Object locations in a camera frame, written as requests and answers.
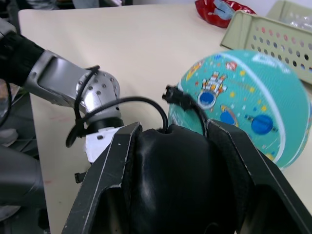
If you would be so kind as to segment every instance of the astronaut illustration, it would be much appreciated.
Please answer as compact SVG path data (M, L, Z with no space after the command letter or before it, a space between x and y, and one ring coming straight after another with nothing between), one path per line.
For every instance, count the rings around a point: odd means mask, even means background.
M219 77L219 72L213 72L209 80L203 79L202 91L199 93L197 102L204 110L209 110L215 105L216 98L227 90L227 86L223 81L227 75Z

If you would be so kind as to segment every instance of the cable connector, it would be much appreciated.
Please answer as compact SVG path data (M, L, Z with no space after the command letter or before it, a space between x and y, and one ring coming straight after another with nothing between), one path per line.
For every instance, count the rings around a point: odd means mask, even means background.
M168 104L175 104L182 107L184 111L192 109L194 102L191 95L179 90L177 87L169 85L166 87L166 93L161 98Z

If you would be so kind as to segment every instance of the teal ball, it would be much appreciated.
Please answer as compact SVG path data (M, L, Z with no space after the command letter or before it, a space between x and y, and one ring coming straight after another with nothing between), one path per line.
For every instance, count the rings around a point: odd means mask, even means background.
M195 63L178 83L209 118L244 130L280 169L290 166L307 143L312 106L296 73L262 53L232 50ZM170 123L198 133L192 111L170 105Z

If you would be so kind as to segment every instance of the table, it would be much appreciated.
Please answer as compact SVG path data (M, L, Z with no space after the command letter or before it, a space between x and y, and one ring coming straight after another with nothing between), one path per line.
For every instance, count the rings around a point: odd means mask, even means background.
M146 96L165 111L168 105L161 95L166 85L176 84L199 59L225 50L219 47L225 30L203 21L193 4L23 10L19 20L22 34L41 47L81 67L100 65L117 78L122 97ZM51 232L59 234L79 190L74 173L85 171L89 163L82 140L65 147L74 111L35 96L31 100ZM124 104L120 109L125 124L161 126L158 113L146 104ZM284 172L310 212L311 152L310 137L302 156Z

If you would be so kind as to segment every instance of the red package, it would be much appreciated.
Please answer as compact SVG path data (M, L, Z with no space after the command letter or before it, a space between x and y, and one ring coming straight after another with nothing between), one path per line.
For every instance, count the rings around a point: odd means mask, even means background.
M236 1L229 0L223 1L226 2L228 5L230 5L230 7L233 8L235 11L244 10L249 14L255 14L255 12L252 9L242 4L239 4ZM221 19L218 15L214 14L214 11L216 9L216 6L214 5L214 0L197 0L195 2L195 5L199 15L208 23L216 25L221 28L227 28L229 26L229 23L231 21L230 19L224 20Z

